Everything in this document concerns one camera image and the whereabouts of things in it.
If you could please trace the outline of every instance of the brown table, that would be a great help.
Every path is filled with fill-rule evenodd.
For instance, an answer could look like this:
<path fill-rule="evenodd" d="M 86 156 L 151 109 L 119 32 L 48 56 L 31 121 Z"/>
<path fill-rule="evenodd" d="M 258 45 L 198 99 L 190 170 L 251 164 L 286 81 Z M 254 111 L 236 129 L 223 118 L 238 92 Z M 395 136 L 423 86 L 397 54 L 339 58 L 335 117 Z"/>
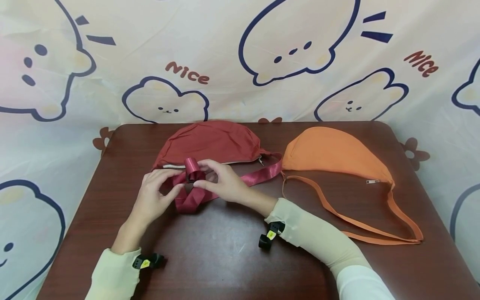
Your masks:
<path fill-rule="evenodd" d="M 380 122 L 247 123 L 272 152 L 312 126 L 343 130 L 361 140 L 387 165 L 396 182 L 395 199 L 425 235 L 421 245 L 377 246 L 357 242 L 372 267 L 398 299 L 480 299 L 469 273 L 392 130 Z M 112 136 L 72 225 L 53 263 L 41 300 L 83 299 L 101 252 L 112 245 L 135 201 L 142 176 L 176 130 L 185 124 L 123 125 Z M 259 164 L 236 165 L 243 175 Z M 389 212 L 387 187 L 328 172 L 297 172 L 320 183 L 338 212 L 400 236 L 409 230 Z M 281 178 L 255 186 L 281 196 Z M 295 180 L 288 199 L 333 223 L 361 231 L 326 212 L 313 189 Z M 198 214 L 179 216 L 171 206 L 151 227 L 144 252 L 168 257 L 163 269 L 143 270 L 133 299 L 338 299 L 328 268 L 301 248 L 276 239 L 269 253 L 258 248 L 263 218 L 221 199 Z"/>

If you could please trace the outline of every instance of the hand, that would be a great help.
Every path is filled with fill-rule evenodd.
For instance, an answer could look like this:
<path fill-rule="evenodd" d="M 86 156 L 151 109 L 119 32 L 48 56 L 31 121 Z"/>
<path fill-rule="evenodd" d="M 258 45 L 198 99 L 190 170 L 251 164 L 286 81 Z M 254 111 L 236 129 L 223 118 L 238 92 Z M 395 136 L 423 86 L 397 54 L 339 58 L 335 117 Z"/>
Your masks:
<path fill-rule="evenodd" d="M 238 177 L 232 167 L 211 159 L 201 160 L 198 165 L 200 170 L 207 173 L 207 180 L 197 180 L 193 186 L 214 192 L 228 202 L 243 203 L 247 200 L 250 188 Z"/>
<path fill-rule="evenodd" d="M 147 227 L 161 216 L 179 194 L 183 184 L 177 184 L 165 196 L 159 192 L 160 186 L 168 178 L 179 174 L 180 170 L 172 169 L 157 169 L 146 174 L 127 222 Z"/>
<path fill-rule="evenodd" d="M 200 170 L 207 172 L 207 180 L 195 181 L 195 187 L 214 192 L 225 201 L 245 205 L 264 217 L 273 211 L 278 199 L 249 188 L 229 165 L 211 159 L 201 160 L 198 165 Z"/>

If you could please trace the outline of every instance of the fabric backdrop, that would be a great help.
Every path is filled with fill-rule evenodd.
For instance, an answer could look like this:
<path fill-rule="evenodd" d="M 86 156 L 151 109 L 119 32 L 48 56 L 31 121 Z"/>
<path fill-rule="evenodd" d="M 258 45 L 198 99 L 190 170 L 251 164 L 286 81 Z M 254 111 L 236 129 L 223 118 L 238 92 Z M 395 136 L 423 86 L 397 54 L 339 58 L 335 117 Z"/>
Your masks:
<path fill-rule="evenodd" d="M 386 122 L 480 281 L 479 9 L 0 1 L 0 299 L 35 297 L 114 129 L 209 119 Z"/>

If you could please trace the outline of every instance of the dumpling bag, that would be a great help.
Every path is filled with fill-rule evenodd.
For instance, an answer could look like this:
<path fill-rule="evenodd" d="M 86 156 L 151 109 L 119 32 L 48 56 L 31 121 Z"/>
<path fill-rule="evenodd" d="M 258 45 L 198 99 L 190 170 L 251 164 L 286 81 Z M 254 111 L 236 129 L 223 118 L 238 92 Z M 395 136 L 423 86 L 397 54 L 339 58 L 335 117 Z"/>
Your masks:
<path fill-rule="evenodd" d="M 185 172 L 166 183 L 173 186 L 204 179 L 195 161 L 213 159 L 222 164 L 258 162 L 274 157 L 276 163 L 246 174 L 241 179 L 248 185 L 269 180 L 281 172 L 280 153 L 270 153 L 260 147 L 260 139 L 247 127 L 229 121 L 214 120 L 191 124 L 173 134 L 164 144 L 152 169 L 185 168 Z M 218 196 L 204 189 L 193 187 L 188 193 L 182 189 L 175 199 L 179 213 L 194 213 L 201 203 Z"/>
<path fill-rule="evenodd" d="M 282 169 L 339 172 L 365 178 L 368 183 L 387 183 L 390 187 L 386 197 L 388 207 L 412 229 L 415 238 L 402 238 L 339 214 L 329 204 L 322 189 L 316 182 L 301 176 L 284 177 L 284 185 L 288 179 L 301 180 L 311 185 L 316 190 L 322 206 L 335 216 L 359 228 L 388 237 L 389 239 L 365 237 L 343 231 L 350 238 L 378 245 L 419 244 L 423 240 L 423 234 L 418 225 L 404 214 L 395 203 L 393 198 L 395 182 L 388 168 L 364 144 L 350 134 L 328 127 L 312 127 L 305 130 L 288 144 L 283 156 Z"/>

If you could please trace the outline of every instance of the metal zipper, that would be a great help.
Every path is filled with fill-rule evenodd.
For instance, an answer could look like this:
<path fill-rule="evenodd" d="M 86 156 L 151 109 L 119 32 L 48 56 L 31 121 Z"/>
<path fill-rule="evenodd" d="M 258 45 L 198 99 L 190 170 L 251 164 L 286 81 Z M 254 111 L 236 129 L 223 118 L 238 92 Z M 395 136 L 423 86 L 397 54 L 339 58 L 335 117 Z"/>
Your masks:
<path fill-rule="evenodd" d="M 249 160 L 249 161 L 232 161 L 232 162 L 228 162 L 228 163 L 223 163 L 224 165 L 231 165 L 231 164 L 239 164 L 239 163 L 252 163 L 254 161 L 259 161 L 262 166 L 265 166 L 264 162 L 262 161 L 262 156 L 260 155 L 257 159 L 254 159 L 254 160 Z M 164 165 L 163 168 L 174 168 L 174 169 L 185 169 L 185 166 L 181 166 L 181 165 Z"/>

